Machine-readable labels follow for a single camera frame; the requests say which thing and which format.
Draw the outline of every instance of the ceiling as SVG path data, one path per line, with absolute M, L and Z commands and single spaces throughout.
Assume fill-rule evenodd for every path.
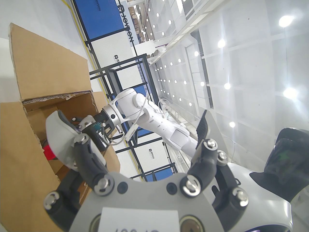
M 309 0 L 226 2 L 151 66 L 159 96 L 193 125 L 203 109 L 210 109 L 233 161 L 263 170 L 281 129 L 309 129 L 308 6 Z M 160 17 L 166 21 L 165 10 Z M 150 22 L 156 31 L 166 31 L 155 12 Z M 279 26 L 284 15 L 294 17 L 286 28 Z M 221 39 L 225 46 L 218 48 Z M 287 87 L 298 91 L 295 100 L 283 95 Z

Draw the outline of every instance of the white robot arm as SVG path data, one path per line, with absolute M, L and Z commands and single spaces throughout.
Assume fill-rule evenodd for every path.
M 134 89 L 129 88 L 118 94 L 103 109 L 114 125 L 138 119 L 136 125 L 158 134 L 175 150 L 182 150 L 188 156 L 193 157 L 197 141 L 190 136 L 189 131 L 167 120 L 160 108 L 150 100 L 145 101 L 145 98 L 143 94 L 136 93 Z

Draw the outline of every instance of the cardboard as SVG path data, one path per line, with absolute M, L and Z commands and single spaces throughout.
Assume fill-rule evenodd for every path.
M 22 100 L 91 90 L 85 58 L 15 24 L 10 28 Z
M 106 98 L 95 94 L 97 108 L 84 58 L 14 24 L 11 55 L 21 97 L 0 104 L 0 220 L 9 232 L 61 231 L 43 200 L 68 169 L 44 156 L 40 143 L 46 139 L 46 118 L 58 109 L 68 120 L 95 115 Z M 114 150 L 104 156 L 108 169 L 119 172 Z M 82 203 L 89 187 L 82 184 L 79 191 Z
M 0 104 L 0 218 L 7 231 L 60 231 L 43 208 L 59 182 L 19 102 Z

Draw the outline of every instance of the joyson logo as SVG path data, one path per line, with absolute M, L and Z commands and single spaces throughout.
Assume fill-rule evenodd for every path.
M 149 154 L 150 154 L 150 157 L 151 157 L 152 159 L 155 159 L 155 156 L 154 156 L 154 154 L 153 154 L 153 152 L 152 152 L 152 149 L 149 149 Z
M 98 3 L 98 0 L 94 0 L 95 5 L 97 6 L 98 11 L 101 11 L 100 5 Z

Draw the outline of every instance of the white cable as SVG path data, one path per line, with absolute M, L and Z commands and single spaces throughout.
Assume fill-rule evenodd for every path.
M 144 101 L 144 103 L 143 103 L 143 106 L 141 107 L 140 112 L 139 112 L 139 114 L 138 114 L 136 120 L 134 121 L 134 123 L 133 123 L 133 125 L 132 125 L 131 127 L 133 127 L 133 126 L 136 125 L 136 122 L 137 122 L 137 120 L 139 119 L 139 117 L 140 117 L 140 115 L 141 115 L 141 113 L 142 113 L 142 111 L 143 111 L 143 109 L 144 109 L 144 107 L 145 107 L 145 105 L 146 105 L 146 101 L 147 101 L 147 100 L 148 100 L 148 93 L 147 93 L 147 95 L 146 95 L 146 98 L 145 98 L 145 101 Z M 115 142 L 114 140 L 111 140 L 112 143 L 106 143 L 106 144 L 112 145 L 112 146 L 118 145 L 118 144 L 122 143 L 122 142 L 125 140 L 127 134 L 128 134 L 128 132 L 127 132 L 125 135 L 123 135 L 123 136 L 121 137 L 121 140 L 120 140 L 119 142 Z

